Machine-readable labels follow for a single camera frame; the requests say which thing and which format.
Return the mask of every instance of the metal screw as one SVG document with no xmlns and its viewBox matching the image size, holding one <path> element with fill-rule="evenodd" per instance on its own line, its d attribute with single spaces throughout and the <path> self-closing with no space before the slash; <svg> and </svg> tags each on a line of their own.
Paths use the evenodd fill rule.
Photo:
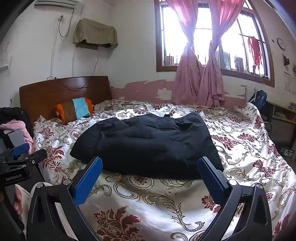
<svg viewBox="0 0 296 241">
<path fill-rule="evenodd" d="M 69 185 L 71 183 L 71 179 L 66 179 L 63 181 L 64 185 Z"/>
<path fill-rule="evenodd" d="M 36 187 L 37 187 L 37 188 L 41 188 L 42 185 L 43 185 L 43 183 L 37 183 L 37 184 L 36 184 Z"/>
<path fill-rule="evenodd" d="M 259 183 L 256 184 L 256 187 L 258 187 L 259 189 L 263 188 L 263 186 L 261 184 L 259 184 Z"/>
<path fill-rule="evenodd" d="M 229 180 L 229 184 L 235 186 L 235 185 L 237 184 L 237 181 L 234 180 L 234 179 L 230 179 L 230 180 Z"/>
</svg>

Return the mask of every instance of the pillow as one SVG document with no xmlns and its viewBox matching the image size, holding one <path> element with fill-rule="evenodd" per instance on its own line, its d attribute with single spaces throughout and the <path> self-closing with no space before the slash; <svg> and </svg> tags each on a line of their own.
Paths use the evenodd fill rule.
<svg viewBox="0 0 296 241">
<path fill-rule="evenodd" d="M 93 107 L 91 100 L 80 97 L 57 104 L 55 112 L 57 117 L 62 120 L 62 124 L 65 125 L 81 117 L 92 115 Z"/>
</svg>

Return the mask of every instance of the blue gripper pad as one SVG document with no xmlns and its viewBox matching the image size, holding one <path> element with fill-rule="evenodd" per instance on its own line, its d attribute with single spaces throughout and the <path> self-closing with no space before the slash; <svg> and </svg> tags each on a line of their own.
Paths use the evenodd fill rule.
<svg viewBox="0 0 296 241">
<path fill-rule="evenodd" d="M 85 169 L 79 171 L 85 171 L 85 173 L 81 177 L 80 181 L 78 181 L 74 189 L 73 201 L 77 207 L 80 204 L 85 203 L 87 197 L 89 196 L 89 193 L 91 192 L 91 189 L 95 185 L 99 175 L 102 172 L 102 168 L 102 159 L 99 157 L 94 157 L 85 167 L 85 169 L 87 169 L 86 171 Z"/>
<path fill-rule="evenodd" d="M 213 201 L 224 205 L 227 201 L 228 184 L 226 177 L 218 171 L 207 157 L 202 157 L 197 163 L 198 173 L 204 181 Z"/>
<path fill-rule="evenodd" d="M 22 144 L 16 148 L 14 148 L 11 152 L 11 155 L 13 155 L 14 157 L 18 157 L 19 155 L 25 153 L 26 151 L 28 151 L 30 149 L 30 146 L 28 143 Z"/>
</svg>

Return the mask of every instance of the beige cloth cover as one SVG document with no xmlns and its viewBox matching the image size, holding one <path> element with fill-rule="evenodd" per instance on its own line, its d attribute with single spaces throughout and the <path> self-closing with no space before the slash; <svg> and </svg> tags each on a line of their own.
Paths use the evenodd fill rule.
<svg viewBox="0 0 296 241">
<path fill-rule="evenodd" d="M 118 46 L 117 33 L 114 27 L 87 18 L 78 21 L 73 35 L 74 44 L 83 40 L 106 48 Z"/>
</svg>

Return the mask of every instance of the light blue cloth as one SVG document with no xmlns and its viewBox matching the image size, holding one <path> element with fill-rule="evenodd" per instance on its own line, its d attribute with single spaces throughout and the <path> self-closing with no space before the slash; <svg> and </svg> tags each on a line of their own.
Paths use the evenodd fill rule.
<svg viewBox="0 0 296 241">
<path fill-rule="evenodd" d="M 89 116 L 89 110 L 87 108 L 87 103 L 85 102 L 85 99 L 83 97 L 72 99 L 74 103 L 75 113 L 77 120 L 84 116 Z"/>
</svg>

